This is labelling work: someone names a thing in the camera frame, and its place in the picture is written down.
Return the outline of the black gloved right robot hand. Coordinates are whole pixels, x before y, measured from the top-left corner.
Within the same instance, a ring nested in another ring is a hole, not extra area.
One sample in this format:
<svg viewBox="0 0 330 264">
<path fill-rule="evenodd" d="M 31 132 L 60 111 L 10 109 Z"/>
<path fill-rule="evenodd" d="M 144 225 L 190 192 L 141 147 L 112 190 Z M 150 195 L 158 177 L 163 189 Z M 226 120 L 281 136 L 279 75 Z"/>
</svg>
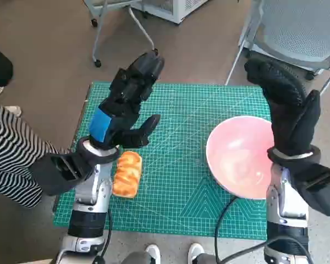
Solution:
<svg viewBox="0 0 330 264">
<path fill-rule="evenodd" d="M 272 61 L 252 58 L 244 69 L 247 80 L 262 89 L 269 105 L 274 148 L 287 156 L 311 153 L 321 114 L 320 92 L 306 94 L 295 75 Z"/>
</svg>

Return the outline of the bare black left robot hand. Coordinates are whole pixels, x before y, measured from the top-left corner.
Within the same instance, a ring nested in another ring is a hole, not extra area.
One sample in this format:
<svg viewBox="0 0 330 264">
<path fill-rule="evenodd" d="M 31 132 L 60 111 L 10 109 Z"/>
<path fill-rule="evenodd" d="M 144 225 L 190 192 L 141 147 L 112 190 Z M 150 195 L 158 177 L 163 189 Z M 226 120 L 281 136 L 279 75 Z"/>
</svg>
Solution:
<svg viewBox="0 0 330 264">
<path fill-rule="evenodd" d="M 138 149 L 148 145 L 161 116 L 153 114 L 138 129 L 133 125 L 140 116 L 141 103 L 151 95 L 163 67 L 164 58 L 154 49 L 140 55 L 126 69 L 118 70 L 108 96 L 91 119 L 89 139 L 94 147 L 109 150 L 119 145 Z"/>
</svg>

